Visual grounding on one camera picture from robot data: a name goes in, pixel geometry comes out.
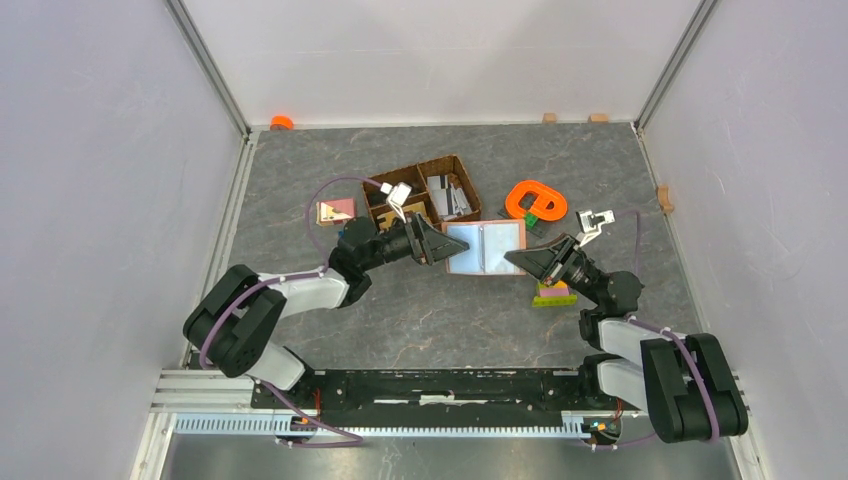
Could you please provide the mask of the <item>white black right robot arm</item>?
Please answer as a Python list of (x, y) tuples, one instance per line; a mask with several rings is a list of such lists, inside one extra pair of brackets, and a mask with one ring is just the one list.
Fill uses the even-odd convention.
[(639, 320), (643, 285), (636, 274), (602, 270), (570, 235), (504, 257), (543, 285), (562, 281), (594, 303), (578, 322), (597, 351), (580, 368), (577, 392), (585, 405), (602, 408), (616, 397), (646, 413), (665, 443), (748, 431), (748, 409), (719, 340)]

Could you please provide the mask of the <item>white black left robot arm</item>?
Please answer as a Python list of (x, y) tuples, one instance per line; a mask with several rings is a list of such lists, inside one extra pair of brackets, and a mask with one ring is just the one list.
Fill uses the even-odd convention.
[(183, 335), (198, 348), (202, 367), (268, 382), (288, 406), (302, 407), (313, 397), (314, 381), (293, 352), (271, 344), (280, 319), (354, 304), (371, 287), (368, 273), (377, 267), (405, 258), (433, 265), (468, 248), (418, 213), (385, 231), (356, 217), (344, 226), (327, 265), (288, 274), (230, 267), (187, 317)]

